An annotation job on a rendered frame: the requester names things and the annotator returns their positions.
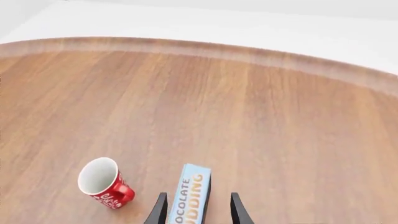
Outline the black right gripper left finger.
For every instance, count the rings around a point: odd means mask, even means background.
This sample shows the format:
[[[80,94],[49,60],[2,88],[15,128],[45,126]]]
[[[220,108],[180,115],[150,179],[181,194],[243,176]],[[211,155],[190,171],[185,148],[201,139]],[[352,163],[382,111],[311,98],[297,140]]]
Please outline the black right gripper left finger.
[[[168,211],[167,193],[161,192],[144,224],[165,224]]]

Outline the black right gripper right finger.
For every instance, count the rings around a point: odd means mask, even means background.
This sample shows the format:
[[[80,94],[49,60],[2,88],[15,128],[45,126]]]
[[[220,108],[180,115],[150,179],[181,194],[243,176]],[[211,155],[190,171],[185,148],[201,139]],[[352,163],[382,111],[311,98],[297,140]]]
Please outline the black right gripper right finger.
[[[237,192],[231,193],[230,212],[233,224],[254,224]]]

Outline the blue chocolate pudding box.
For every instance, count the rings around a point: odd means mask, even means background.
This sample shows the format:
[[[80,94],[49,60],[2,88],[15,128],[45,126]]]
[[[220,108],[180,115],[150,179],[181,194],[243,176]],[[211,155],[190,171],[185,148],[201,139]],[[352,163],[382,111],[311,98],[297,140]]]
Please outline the blue chocolate pudding box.
[[[211,193],[211,169],[185,164],[167,224],[204,224]]]

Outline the red mug with white print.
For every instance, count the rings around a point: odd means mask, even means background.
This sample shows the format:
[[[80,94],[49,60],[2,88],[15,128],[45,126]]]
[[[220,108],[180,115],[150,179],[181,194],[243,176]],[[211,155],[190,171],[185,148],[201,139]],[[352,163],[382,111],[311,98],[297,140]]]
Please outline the red mug with white print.
[[[132,201],[136,195],[123,178],[117,163],[100,157],[87,163],[78,175],[78,188],[108,208],[118,209]]]

